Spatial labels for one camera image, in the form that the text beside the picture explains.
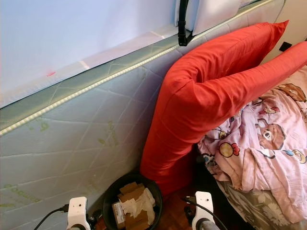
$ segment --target cardboard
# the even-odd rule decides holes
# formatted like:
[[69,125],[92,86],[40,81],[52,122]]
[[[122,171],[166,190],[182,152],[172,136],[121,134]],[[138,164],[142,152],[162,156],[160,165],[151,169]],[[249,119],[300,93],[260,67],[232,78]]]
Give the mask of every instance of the cardboard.
[[133,192],[130,192],[130,193],[127,193],[127,194],[124,194],[123,196],[120,196],[119,199],[121,202],[125,202],[127,200],[131,200],[131,199],[134,199],[134,200],[137,200],[140,195],[143,194],[144,192],[144,185],[140,186],[140,187],[137,187],[137,189],[135,189]]
[[119,230],[123,229],[126,226],[126,224],[125,224],[126,216],[125,216],[123,210],[121,209],[120,202],[116,202],[116,203],[112,204],[112,209],[113,209],[117,228]]
[[130,216],[130,213],[126,214],[126,230],[145,230],[149,228],[147,222],[147,212],[144,210],[136,218]]
[[138,188],[138,184],[136,182],[132,182],[130,184],[125,185],[124,187],[120,188],[120,192],[125,195],[127,193],[132,192],[133,190],[135,190],[136,188]]

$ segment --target red pillow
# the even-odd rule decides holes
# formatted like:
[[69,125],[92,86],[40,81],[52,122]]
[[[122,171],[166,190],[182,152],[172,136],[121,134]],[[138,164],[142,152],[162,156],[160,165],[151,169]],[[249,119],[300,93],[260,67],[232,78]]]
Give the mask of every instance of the red pillow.
[[287,24],[259,23],[218,37],[168,71],[141,162],[141,173],[155,180],[164,195],[191,182],[193,143],[302,66],[296,53],[285,61],[292,55],[288,50],[250,69],[275,46]]

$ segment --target cartoon print fabric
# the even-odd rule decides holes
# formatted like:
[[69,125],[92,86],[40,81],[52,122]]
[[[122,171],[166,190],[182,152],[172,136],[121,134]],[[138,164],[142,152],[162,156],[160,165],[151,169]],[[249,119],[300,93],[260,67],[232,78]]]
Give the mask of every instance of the cartoon print fabric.
[[307,219],[306,93],[307,66],[198,143],[216,180],[246,192],[271,190],[290,222]]

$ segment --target black strap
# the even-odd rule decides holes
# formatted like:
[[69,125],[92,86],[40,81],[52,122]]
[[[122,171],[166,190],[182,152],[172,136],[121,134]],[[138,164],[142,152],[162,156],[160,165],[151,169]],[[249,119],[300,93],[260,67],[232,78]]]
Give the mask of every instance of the black strap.
[[180,46],[187,46],[192,40],[192,32],[186,37],[186,13],[189,0],[180,0],[178,19],[178,43]]

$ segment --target quilted mattress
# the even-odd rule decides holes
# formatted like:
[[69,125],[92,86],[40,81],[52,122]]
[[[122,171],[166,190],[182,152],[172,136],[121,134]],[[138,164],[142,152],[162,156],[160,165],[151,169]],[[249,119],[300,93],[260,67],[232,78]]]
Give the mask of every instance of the quilted mattress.
[[[157,42],[0,110],[1,229],[33,229],[51,210],[86,196],[88,207],[140,164],[162,80],[181,56],[230,31],[274,22],[284,0],[261,0],[197,36]],[[41,229],[65,229],[54,214]]]

